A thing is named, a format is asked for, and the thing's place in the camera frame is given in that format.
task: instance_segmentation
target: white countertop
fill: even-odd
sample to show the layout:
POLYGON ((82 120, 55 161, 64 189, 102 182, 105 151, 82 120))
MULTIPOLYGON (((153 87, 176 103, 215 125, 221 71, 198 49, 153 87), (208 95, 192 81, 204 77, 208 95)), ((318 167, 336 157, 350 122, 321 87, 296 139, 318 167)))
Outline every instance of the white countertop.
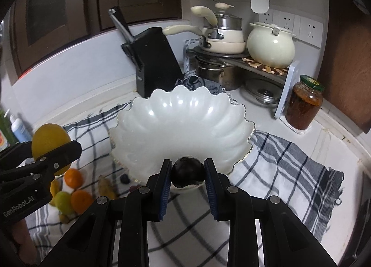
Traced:
MULTIPOLYGON (((317 121, 312 122, 308 132, 298 135, 281 120, 274 119, 272 117, 273 113, 269 109, 255 105, 253 101, 250 102, 243 98, 239 90, 230 93, 238 103, 246 106, 246 118, 255 122, 256 129, 285 138, 298 145, 305 154, 318 163, 325 165, 327 168, 344 172, 344 181, 341 185, 343 189, 340 197, 341 205, 333 209, 328 230, 321 242, 333 260, 339 263, 352 234, 359 209, 362 188, 362 172, 358 165, 359 158, 345 143, 317 121)), ((74 116, 70 114, 71 117, 67 118, 68 121, 64 118, 63 123, 71 123, 85 118, 91 113, 108 110, 137 96, 137 93, 131 92, 102 105, 97 105, 94 109, 83 114, 74 116)))

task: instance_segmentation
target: knife block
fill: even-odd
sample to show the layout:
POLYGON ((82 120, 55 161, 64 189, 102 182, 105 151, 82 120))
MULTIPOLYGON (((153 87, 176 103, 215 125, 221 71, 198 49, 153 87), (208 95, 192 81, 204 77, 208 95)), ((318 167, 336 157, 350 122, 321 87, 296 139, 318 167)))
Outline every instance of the knife block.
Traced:
POLYGON ((142 97, 151 96, 157 88, 171 91, 176 81, 183 78, 161 27, 149 28, 134 36, 134 42, 121 47, 135 64, 137 91, 142 97))

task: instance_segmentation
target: white scalloped bowl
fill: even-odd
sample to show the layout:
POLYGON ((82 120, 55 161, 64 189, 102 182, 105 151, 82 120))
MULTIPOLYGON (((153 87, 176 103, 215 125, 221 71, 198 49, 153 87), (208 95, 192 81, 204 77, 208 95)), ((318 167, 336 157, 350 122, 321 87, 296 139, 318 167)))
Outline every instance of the white scalloped bowl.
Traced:
POLYGON ((206 87, 156 89, 147 99, 135 98, 131 109, 118 114, 117 127, 109 131, 111 155, 132 179, 144 184, 160 171, 165 158, 173 163, 183 156, 202 163, 212 158, 219 173, 229 174, 252 148, 249 139, 255 124, 245 119, 245 113, 244 105, 232 105, 226 93, 212 95, 206 87))

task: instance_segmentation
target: glass jar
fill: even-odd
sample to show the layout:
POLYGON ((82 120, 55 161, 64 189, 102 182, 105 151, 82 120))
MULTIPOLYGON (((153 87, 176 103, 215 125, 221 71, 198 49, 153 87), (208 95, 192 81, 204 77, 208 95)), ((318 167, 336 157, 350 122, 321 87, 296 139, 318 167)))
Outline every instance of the glass jar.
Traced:
POLYGON ((312 77, 301 75, 300 82, 292 88, 287 122, 298 130, 307 129, 322 106, 324 90, 324 86, 312 77))

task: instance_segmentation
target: metal bolt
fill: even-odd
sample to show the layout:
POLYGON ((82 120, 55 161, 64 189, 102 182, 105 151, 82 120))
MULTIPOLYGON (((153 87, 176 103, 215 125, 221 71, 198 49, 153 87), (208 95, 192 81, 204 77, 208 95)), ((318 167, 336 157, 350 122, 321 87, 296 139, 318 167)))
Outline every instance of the metal bolt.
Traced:
POLYGON ((274 204, 277 204, 277 203, 280 203, 280 202, 281 202, 281 199, 280 199, 278 196, 276 196, 276 195, 271 196, 271 197, 269 198, 269 200, 270 200, 272 203, 274 203, 274 204))
POLYGON ((97 201, 98 204, 105 204, 107 202, 107 197, 100 196, 100 197, 97 198, 96 201, 97 201))
POLYGON ((150 191, 150 188, 146 186, 139 188, 139 193, 141 194, 147 194, 149 191, 150 191))
POLYGON ((234 185, 230 185, 227 187, 227 191, 231 194, 235 194, 238 192, 238 187, 235 187, 234 185))

